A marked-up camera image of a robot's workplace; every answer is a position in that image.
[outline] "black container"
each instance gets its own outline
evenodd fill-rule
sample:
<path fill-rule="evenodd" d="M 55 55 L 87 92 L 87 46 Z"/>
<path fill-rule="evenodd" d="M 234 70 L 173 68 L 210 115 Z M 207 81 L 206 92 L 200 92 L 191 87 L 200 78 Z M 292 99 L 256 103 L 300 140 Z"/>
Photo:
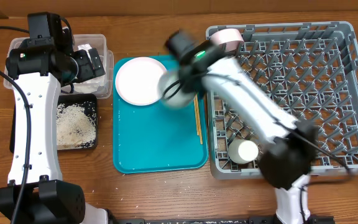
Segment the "black container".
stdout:
<path fill-rule="evenodd" d="M 98 145 L 98 99 L 92 93 L 89 94 L 75 94 L 75 95 L 64 95 L 59 96 L 58 105 L 63 105 L 65 108 L 74 104 L 80 105 L 84 108 L 84 114 L 87 115 L 95 123 L 96 137 L 94 141 L 90 143 L 91 146 L 76 147 L 73 149 L 59 149 L 59 151 L 74 150 L 74 149 L 94 149 Z M 11 132 L 11 143 L 9 149 L 14 152 L 15 146 L 15 123 L 16 123 L 16 110 L 13 111 L 12 119 L 12 132 Z"/>

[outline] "brown wood tabletop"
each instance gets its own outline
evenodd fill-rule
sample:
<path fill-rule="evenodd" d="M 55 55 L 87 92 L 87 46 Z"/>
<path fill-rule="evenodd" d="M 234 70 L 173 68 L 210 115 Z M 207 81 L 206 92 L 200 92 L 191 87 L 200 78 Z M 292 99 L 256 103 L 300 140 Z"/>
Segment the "brown wood tabletop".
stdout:
<path fill-rule="evenodd" d="M 275 22 L 348 21 L 358 40 L 358 12 L 286 12 L 212 14 L 195 16 L 126 16 L 69 18 L 74 34 L 103 34 L 114 61 L 124 57 L 165 54 L 163 43 L 179 28 L 198 40 L 212 25 Z M 27 28 L 26 19 L 0 20 L 0 26 Z M 13 38 L 23 33 L 0 30 L 0 69 Z M 263 179 L 217 180 L 209 162 L 198 170 L 122 175 L 112 164 L 112 97 L 99 100 L 99 145 L 89 151 L 59 152 L 66 182 L 78 184 L 86 201 L 110 209 L 118 218 L 184 219 L 272 215 L 276 201 L 273 188 Z M 13 92 L 0 77 L 0 187 L 6 186 L 12 154 Z M 309 191 L 313 214 L 334 215 L 337 223 L 358 223 L 358 177 L 343 185 L 313 186 Z M 0 213 L 0 223 L 9 220 Z"/>

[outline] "white cup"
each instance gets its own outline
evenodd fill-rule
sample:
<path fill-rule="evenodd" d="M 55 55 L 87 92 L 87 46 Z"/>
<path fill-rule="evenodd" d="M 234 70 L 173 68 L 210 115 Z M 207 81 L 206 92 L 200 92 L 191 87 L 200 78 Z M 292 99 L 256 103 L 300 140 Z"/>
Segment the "white cup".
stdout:
<path fill-rule="evenodd" d="M 252 162 L 258 156 L 258 146 L 253 141 L 235 139 L 227 150 L 230 159 L 237 164 Z"/>

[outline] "blue tray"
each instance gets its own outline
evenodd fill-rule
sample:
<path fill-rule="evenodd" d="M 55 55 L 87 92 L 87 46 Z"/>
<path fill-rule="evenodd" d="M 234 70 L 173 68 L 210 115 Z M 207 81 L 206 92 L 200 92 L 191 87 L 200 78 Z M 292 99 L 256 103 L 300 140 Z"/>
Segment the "blue tray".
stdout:
<path fill-rule="evenodd" d="M 167 70 L 178 64 L 169 55 L 151 57 Z M 127 61 L 124 58 L 114 67 L 118 70 Z M 148 106 L 134 106 L 118 95 L 113 85 L 112 160 L 119 172 L 144 172 L 197 169 L 208 158 L 204 100 L 199 101 L 203 145 L 196 132 L 194 104 L 180 110 L 164 106 L 160 101 Z"/>

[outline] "white plate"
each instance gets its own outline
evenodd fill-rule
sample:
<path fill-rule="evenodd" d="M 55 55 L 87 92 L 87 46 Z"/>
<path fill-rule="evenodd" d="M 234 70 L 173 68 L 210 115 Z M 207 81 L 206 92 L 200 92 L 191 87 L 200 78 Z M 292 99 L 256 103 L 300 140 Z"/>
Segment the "white plate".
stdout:
<path fill-rule="evenodd" d="M 156 59 L 138 57 L 126 62 L 117 72 L 116 90 L 126 102 L 145 106 L 161 98 L 157 86 L 167 69 Z"/>

